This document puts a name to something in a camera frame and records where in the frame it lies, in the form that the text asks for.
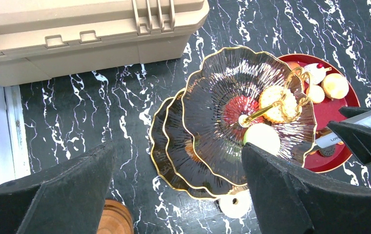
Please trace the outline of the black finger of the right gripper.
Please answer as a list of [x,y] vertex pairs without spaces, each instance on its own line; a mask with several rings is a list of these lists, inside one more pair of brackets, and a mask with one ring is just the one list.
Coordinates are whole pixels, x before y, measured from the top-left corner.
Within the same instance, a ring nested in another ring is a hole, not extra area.
[[361,164],[371,165],[371,128],[335,121],[330,121],[328,128],[340,137]]
[[[359,114],[365,113],[367,111],[370,111],[371,108],[363,108],[363,107],[342,107],[339,112],[346,117],[346,119],[349,119],[351,117],[357,116]],[[339,131],[352,131],[352,130],[371,130],[371,128],[357,125],[353,123],[347,123],[344,120],[342,123],[338,123],[338,130]]]

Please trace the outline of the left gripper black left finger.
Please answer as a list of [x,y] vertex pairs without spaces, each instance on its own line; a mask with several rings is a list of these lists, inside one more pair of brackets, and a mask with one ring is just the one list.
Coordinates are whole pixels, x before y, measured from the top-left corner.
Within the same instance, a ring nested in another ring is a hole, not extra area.
[[0,185],[0,234],[94,234],[117,160],[113,143]]

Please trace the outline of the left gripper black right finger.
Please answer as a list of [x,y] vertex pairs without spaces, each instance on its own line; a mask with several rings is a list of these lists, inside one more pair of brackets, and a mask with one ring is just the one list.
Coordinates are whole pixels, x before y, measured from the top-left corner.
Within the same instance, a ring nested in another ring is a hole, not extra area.
[[250,143],[241,160],[263,234],[371,234],[371,188],[319,175]]

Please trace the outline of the dark red round tray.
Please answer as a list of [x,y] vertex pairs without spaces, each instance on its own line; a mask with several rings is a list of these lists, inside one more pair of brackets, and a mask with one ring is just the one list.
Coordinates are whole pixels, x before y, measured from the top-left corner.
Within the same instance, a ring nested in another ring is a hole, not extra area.
[[[321,63],[325,68],[331,68],[328,74],[341,73],[335,66],[330,63],[306,54],[287,54],[278,57],[280,60],[288,63],[295,62],[300,66],[305,66],[312,63]],[[326,97],[322,103],[314,105],[314,113],[317,121],[317,131],[323,130],[330,121],[342,121],[346,118],[339,113],[339,109],[343,106],[360,106],[358,97],[352,88],[349,86],[349,92],[343,99],[330,99]],[[350,159],[352,153],[343,144],[337,144],[335,152],[330,157],[323,157],[318,151],[310,153],[306,156],[304,168],[315,173],[326,173],[332,171]]]

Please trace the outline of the green macaron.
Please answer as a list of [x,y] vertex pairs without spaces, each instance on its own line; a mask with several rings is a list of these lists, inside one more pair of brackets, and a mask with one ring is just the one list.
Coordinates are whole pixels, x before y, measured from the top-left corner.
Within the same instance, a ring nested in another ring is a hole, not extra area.
[[280,150],[280,138],[277,131],[264,123],[250,126],[244,134],[243,143],[251,143],[276,156]]

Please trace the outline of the three tier glass stand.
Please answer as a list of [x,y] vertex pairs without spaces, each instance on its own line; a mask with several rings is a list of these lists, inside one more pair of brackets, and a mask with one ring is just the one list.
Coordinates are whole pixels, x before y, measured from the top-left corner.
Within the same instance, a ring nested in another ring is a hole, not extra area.
[[[256,123],[274,128],[277,156],[303,167],[311,152],[317,122],[304,84],[309,72],[267,52],[224,47],[208,55],[174,97],[163,101],[149,131],[151,160],[174,190],[198,200],[217,200],[247,189],[241,161],[243,138]],[[251,115],[228,125],[225,104],[246,96],[259,104]]]

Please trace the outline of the tan plastic toolbox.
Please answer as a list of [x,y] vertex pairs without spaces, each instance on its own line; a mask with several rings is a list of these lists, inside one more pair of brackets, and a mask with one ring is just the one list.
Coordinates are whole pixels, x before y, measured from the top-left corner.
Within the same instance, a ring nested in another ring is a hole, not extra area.
[[0,0],[0,86],[177,59],[206,0]]

